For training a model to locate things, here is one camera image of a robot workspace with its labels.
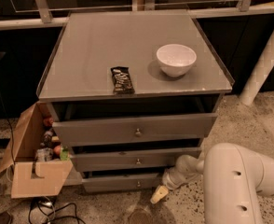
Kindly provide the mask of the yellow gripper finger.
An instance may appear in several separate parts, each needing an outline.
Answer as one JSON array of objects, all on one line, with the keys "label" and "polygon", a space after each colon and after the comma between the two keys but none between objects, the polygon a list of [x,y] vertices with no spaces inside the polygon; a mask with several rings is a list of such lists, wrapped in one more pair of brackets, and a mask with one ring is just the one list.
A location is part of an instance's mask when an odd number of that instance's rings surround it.
[{"label": "yellow gripper finger", "polygon": [[150,202],[152,204],[156,204],[158,203],[161,199],[163,199],[164,197],[166,197],[169,194],[169,190],[167,187],[160,185],[157,187],[157,189],[155,190],[155,192],[153,193]]}]

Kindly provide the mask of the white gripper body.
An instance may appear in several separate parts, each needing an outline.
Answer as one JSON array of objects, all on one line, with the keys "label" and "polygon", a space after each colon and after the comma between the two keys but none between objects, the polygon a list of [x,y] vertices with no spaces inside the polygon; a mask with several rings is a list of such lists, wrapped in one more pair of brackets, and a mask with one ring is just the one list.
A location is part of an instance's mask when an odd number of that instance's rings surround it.
[{"label": "white gripper body", "polygon": [[169,190],[175,190],[199,178],[200,174],[197,172],[191,172],[186,169],[179,170],[176,167],[172,167],[165,170],[162,176],[162,184]]}]

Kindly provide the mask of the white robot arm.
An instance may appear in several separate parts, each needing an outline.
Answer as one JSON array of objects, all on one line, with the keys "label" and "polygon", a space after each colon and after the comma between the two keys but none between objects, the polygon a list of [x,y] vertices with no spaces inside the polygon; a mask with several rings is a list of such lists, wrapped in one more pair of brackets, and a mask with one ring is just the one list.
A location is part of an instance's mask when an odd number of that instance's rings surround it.
[{"label": "white robot arm", "polygon": [[203,177],[205,224],[263,224],[258,198],[274,197],[274,160],[248,148],[220,143],[200,160],[182,155],[167,169],[151,198]]}]

